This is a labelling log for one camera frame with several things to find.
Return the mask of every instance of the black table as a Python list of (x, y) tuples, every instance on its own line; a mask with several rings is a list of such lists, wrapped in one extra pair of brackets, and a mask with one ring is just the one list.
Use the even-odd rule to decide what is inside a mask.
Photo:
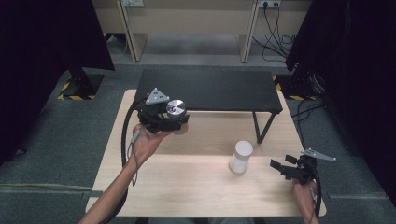
[[(282, 105), (269, 72), (202, 70), (202, 69), (146, 69), (143, 70), (134, 101), (147, 97), (154, 88), (170, 97), (181, 100), (187, 110), (201, 111), (252, 111), (261, 143)], [(262, 133), (256, 112), (269, 112)]]

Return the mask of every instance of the wooden table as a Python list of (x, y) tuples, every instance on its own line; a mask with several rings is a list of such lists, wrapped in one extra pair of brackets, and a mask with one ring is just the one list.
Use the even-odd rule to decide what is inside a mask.
[[(135, 90), (125, 92), (92, 190), (104, 191), (121, 170), (120, 136)], [(270, 167), (274, 159), (287, 164), (287, 154), (299, 157), (302, 145), (285, 99), (262, 144), (256, 143), (251, 112), (190, 113), (189, 130), (166, 137), (138, 172), (135, 187), (119, 217), (297, 217), (291, 182)], [(270, 113), (257, 113), (266, 122)], [(132, 128), (138, 123), (133, 114)], [(254, 151), (243, 175), (229, 168), (234, 145), (249, 141)], [(91, 197), (87, 210), (97, 200)], [(320, 214), (326, 213), (324, 204)]]

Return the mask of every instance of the round metal object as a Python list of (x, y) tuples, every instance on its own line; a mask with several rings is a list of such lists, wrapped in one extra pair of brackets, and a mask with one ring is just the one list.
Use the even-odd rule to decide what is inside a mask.
[(170, 118), (178, 118), (186, 114), (186, 104), (181, 100), (173, 100), (168, 103), (166, 112)]

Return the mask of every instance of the triangular metal plate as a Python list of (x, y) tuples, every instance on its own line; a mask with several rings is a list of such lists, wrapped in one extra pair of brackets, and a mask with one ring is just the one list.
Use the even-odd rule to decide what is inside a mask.
[(146, 105), (155, 105), (158, 103), (166, 103), (169, 101), (169, 96), (164, 95), (162, 92), (155, 88), (146, 100)]

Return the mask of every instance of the white jar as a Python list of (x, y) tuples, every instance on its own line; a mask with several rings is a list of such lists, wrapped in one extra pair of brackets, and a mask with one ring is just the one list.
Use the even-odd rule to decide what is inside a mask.
[(233, 157), (230, 160), (230, 168), (237, 174), (244, 173), (248, 168), (248, 159), (253, 152), (253, 146), (248, 141), (239, 141), (235, 145)]

